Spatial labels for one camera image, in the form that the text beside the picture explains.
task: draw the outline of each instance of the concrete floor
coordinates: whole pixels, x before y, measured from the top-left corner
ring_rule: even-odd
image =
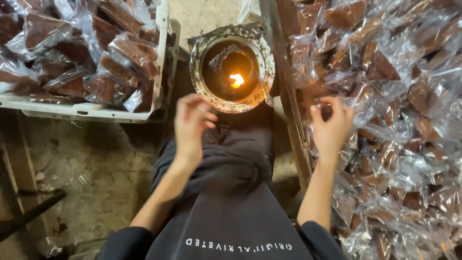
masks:
[[[170,16],[182,25],[181,46],[201,32],[235,23],[232,0],[170,0]],[[188,65],[179,65],[188,79]],[[68,197],[46,213],[49,238],[42,252],[107,237],[129,225],[149,196],[150,174],[163,126],[69,122],[23,117],[34,169],[44,173],[40,185],[65,187]],[[298,179],[286,124],[276,116],[275,191],[281,205],[296,193]],[[59,224],[67,229],[58,235]]]

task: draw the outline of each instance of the black sweatshirt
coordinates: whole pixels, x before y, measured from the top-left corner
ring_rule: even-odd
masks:
[[[215,145],[203,151],[203,163],[160,234],[124,228],[109,238],[100,260],[346,259],[317,223],[306,222],[297,233],[268,187],[267,158]],[[173,156],[166,152],[158,159],[155,183]]]

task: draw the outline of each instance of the flame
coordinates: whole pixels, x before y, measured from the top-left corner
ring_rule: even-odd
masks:
[[[233,87],[233,88],[238,88],[238,87],[240,87],[242,84],[244,84],[244,79],[243,79],[242,76],[239,75],[239,74],[231,75],[231,76],[230,76],[230,79],[234,80],[234,83],[231,85],[231,87]]]

